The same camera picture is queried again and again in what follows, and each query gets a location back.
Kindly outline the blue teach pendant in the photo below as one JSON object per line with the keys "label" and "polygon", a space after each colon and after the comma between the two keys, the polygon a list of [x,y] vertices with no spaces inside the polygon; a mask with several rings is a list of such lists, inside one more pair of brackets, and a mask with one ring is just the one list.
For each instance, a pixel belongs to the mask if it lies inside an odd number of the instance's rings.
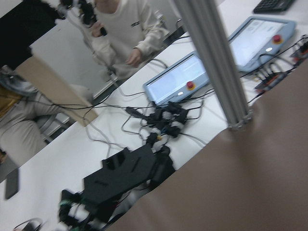
{"label": "blue teach pendant", "polygon": [[144,83],[143,88],[150,102],[162,106],[180,102],[208,83],[202,60],[193,51]]}
{"label": "blue teach pendant", "polygon": [[228,38],[235,65],[240,72],[252,72],[268,62],[293,36],[292,20],[248,17]]}

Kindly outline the person in cream sweater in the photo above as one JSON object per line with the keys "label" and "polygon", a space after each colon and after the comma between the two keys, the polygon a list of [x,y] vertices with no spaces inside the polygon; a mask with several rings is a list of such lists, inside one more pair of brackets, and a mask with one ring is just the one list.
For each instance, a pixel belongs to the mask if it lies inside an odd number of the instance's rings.
{"label": "person in cream sweater", "polygon": [[91,46],[119,80],[133,76],[160,52],[169,34],[146,0],[96,0],[94,13]]}

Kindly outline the black keyboard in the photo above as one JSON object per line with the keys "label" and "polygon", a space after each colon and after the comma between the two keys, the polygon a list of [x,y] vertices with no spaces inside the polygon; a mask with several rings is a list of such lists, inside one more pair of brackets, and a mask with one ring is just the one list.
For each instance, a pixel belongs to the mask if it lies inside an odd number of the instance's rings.
{"label": "black keyboard", "polygon": [[287,11],[294,0],[261,0],[253,9],[253,13],[280,13]]}

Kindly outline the black phone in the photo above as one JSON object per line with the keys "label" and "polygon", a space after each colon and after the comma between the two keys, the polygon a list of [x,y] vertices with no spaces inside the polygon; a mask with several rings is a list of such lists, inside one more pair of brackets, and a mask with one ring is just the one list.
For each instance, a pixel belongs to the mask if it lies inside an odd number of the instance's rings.
{"label": "black phone", "polygon": [[5,199],[9,200],[19,191],[19,169],[16,168],[6,177]]}

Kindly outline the aluminium frame post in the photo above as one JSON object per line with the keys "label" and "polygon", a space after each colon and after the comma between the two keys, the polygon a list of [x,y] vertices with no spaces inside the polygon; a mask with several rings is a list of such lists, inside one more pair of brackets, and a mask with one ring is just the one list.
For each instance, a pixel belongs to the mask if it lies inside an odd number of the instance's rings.
{"label": "aluminium frame post", "polygon": [[252,111],[235,66],[216,3],[213,0],[176,0],[176,8],[202,60],[228,126],[240,130]]}

